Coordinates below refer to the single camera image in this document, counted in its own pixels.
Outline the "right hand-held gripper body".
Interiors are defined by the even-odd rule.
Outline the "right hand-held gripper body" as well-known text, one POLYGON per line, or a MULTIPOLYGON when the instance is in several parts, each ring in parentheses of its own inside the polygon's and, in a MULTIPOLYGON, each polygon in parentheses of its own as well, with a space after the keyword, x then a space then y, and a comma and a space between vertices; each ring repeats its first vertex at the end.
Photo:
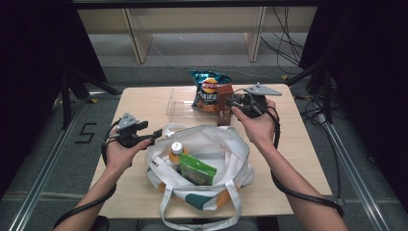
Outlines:
POLYGON ((258 117, 267 110, 267 95, 281 96, 282 93, 258 83, 237 90, 234 93, 234 106, 248 117, 258 117))

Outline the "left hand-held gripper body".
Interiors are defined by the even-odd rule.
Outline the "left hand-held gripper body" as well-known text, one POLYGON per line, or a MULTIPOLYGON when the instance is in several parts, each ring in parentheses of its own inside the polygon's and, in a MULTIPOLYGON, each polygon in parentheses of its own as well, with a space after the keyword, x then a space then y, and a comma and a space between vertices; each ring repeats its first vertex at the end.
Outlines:
POLYGON ((131 148, 144 140, 151 140, 148 135, 139 136, 137 124, 140 120, 129 113, 125 113, 112 125, 113 134, 109 134, 109 141, 118 141, 123 147, 131 148))

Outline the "brown tall carton box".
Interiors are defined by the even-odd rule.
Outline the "brown tall carton box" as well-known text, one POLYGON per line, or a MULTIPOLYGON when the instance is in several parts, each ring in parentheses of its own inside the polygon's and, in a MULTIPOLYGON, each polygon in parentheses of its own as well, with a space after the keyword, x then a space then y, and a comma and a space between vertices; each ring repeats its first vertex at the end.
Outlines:
POLYGON ((229 126, 231 123, 231 109, 227 105, 227 99, 233 94, 231 84, 217 86, 217 125, 229 126))

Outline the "teal chip bag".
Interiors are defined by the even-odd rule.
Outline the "teal chip bag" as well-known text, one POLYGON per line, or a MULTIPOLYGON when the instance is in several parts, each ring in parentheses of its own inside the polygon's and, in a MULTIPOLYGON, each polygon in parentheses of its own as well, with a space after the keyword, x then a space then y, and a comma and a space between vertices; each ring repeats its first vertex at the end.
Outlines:
POLYGON ((205 113, 214 114, 217 110, 217 86, 230 84, 231 78, 228 75, 208 70, 190 70, 189 74, 196 86, 192 105, 205 113))

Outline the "orange juice bottle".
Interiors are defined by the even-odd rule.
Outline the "orange juice bottle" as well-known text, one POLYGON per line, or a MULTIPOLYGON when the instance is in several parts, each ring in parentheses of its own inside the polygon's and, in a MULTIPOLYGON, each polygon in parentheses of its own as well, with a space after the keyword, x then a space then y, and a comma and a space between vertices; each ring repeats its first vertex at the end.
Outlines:
POLYGON ((168 154, 168 158, 170 160, 170 162, 172 163, 173 168, 176 171, 180 170, 180 159, 179 157, 182 154, 188 154, 189 150, 179 141, 174 142, 171 146, 170 146, 170 152, 168 154))

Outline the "clear plastic storage bin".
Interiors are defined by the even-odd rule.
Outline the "clear plastic storage bin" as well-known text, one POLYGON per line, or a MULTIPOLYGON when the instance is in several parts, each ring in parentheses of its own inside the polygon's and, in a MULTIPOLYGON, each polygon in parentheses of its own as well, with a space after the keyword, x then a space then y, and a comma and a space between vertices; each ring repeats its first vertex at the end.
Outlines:
POLYGON ((173 88, 168 99, 166 113, 169 116, 203 117, 217 121, 217 111, 209 114, 192 105, 195 93, 196 87, 173 88))

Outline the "white canvas tote bag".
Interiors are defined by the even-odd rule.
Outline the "white canvas tote bag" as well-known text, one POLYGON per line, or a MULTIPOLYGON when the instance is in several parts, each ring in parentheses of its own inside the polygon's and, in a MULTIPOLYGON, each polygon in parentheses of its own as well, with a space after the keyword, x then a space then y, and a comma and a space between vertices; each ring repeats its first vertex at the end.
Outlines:
POLYGON ((159 213, 165 215, 169 200, 175 196, 200 211, 214 211, 232 202, 235 214, 226 219, 204 224, 177 224, 166 221, 169 228, 183 231, 217 231, 235 225, 242 214, 238 189, 252 183, 254 172, 248 161, 249 147, 240 134, 230 126, 200 125, 187 128, 168 124, 166 137, 149 147, 145 155, 147 177, 153 186, 164 193, 159 213), (212 181, 190 173, 177 172, 170 163, 171 146, 180 142, 189 158, 216 169, 212 181))

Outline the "green snack packet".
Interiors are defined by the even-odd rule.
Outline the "green snack packet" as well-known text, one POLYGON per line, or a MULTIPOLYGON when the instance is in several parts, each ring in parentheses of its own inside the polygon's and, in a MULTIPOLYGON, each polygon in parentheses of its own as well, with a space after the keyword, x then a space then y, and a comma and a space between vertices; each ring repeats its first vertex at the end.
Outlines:
POLYGON ((199 159, 182 154, 179 157, 179 166, 184 178, 196 186, 212 186, 217 169, 199 159))

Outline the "person's right hand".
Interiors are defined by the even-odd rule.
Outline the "person's right hand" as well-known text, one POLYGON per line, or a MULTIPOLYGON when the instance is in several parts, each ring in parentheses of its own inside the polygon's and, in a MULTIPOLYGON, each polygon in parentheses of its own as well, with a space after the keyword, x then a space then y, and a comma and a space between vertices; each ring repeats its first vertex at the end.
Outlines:
POLYGON ((259 150, 271 150, 274 147, 275 123, 267 113, 250 118, 237 107, 232 107, 232 113, 242 123, 247 137, 259 150))

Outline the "person's left hand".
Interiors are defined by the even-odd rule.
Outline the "person's left hand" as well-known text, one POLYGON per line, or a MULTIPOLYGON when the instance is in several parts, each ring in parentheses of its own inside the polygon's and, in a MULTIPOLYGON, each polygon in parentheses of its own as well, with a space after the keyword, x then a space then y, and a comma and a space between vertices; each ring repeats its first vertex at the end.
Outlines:
POLYGON ((144 140, 131 148, 123 147, 118 141, 107 145, 107 167, 109 173, 122 174, 131 166, 136 154, 145 149, 151 140, 144 140))

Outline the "black metal stand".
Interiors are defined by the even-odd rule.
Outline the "black metal stand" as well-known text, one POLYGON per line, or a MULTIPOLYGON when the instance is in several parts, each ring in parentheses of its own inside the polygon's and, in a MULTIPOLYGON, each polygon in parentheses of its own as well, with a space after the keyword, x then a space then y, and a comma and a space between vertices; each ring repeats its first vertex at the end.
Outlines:
POLYGON ((61 95, 64 111, 64 125, 63 125, 64 129, 68 126, 72 119, 70 94, 73 93, 77 99, 86 99, 89 96, 89 91, 86 88, 85 83, 91 83, 92 85, 113 95, 121 94, 120 90, 116 90, 109 86, 107 83, 88 76, 83 71, 74 68, 67 68, 64 71, 63 77, 61 78, 61 95))
POLYGON ((317 61, 308 68, 304 69, 294 77, 290 77, 286 81, 286 85, 292 86, 301 81, 305 77, 310 76, 306 90, 309 93, 315 94, 321 92, 323 95, 322 111, 329 123, 332 123, 331 116, 331 77, 328 71, 328 64, 325 61, 317 61))

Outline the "beige wooden desk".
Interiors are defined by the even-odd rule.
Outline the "beige wooden desk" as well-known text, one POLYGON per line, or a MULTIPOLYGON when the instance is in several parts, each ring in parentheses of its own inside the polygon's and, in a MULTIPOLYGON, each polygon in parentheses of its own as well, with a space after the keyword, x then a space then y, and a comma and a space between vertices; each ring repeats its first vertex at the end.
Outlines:
POLYGON ((307 33, 315 6, 90 9, 78 14, 90 34, 127 34, 136 62, 142 64, 155 34, 240 33, 248 59, 257 60, 261 34, 307 33))

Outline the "black curtain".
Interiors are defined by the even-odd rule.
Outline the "black curtain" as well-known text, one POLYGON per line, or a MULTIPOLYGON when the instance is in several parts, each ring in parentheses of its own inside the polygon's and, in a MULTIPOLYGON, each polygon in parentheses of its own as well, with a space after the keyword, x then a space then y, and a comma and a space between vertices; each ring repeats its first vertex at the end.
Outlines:
POLYGON ((321 0, 300 66, 314 63, 349 10, 333 78, 344 109, 408 209, 408 0, 321 0))
POLYGON ((0 199, 69 68, 106 80, 73 0, 0 0, 0 199))

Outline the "aluminium floor rail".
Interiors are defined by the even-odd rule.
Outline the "aluminium floor rail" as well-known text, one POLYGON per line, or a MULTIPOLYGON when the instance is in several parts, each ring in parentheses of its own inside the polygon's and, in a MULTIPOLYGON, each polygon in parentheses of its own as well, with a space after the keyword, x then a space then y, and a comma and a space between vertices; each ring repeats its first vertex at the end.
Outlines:
POLYGON ((68 137, 70 136, 72 129, 76 124, 77 117, 86 105, 86 101, 86 98, 78 99, 73 106, 72 119, 66 124, 62 132, 59 134, 55 144, 53 145, 53 148, 48 154, 47 159, 36 178, 36 181, 34 182, 34 185, 24 197, 23 203, 17 211, 11 226, 8 228, 8 231, 24 231, 32 213, 34 212, 34 209, 38 204, 41 193, 62 155, 68 137))
POLYGON ((335 126, 331 123, 325 123, 324 127, 329 134, 329 138, 332 140, 336 150, 338 151, 338 156, 344 167, 345 174, 347 175, 355 193, 357 194, 373 229, 375 231, 391 231, 380 210, 380 207, 374 200, 374 197, 370 193, 366 183, 363 181, 360 172, 353 164, 343 141, 335 129, 335 126))

